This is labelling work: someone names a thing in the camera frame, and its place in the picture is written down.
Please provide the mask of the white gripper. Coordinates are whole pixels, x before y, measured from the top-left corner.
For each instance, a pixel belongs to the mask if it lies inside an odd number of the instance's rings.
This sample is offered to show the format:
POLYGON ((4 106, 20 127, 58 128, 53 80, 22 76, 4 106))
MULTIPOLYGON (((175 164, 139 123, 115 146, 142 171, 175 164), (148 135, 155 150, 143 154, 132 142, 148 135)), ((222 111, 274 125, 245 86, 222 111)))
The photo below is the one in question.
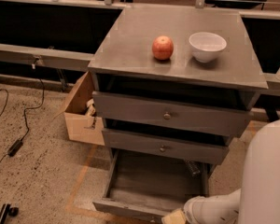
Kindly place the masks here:
POLYGON ((203 205, 207 199, 197 196, 189 199, 183 207, 178 208, 161 218, 162 224, 207 224, 207 218, 203 216, 203 205))

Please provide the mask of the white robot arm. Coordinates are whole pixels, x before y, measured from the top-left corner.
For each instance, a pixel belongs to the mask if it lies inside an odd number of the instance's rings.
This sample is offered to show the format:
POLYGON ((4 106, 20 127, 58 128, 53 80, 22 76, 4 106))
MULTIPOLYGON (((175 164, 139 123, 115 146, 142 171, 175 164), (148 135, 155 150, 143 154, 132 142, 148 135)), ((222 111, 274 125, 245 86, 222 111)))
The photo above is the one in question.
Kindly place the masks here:
POLYGON ((238 190, 191 198, 161 223, 280 224, 280 120, 262 127, 251 140, 238 190))

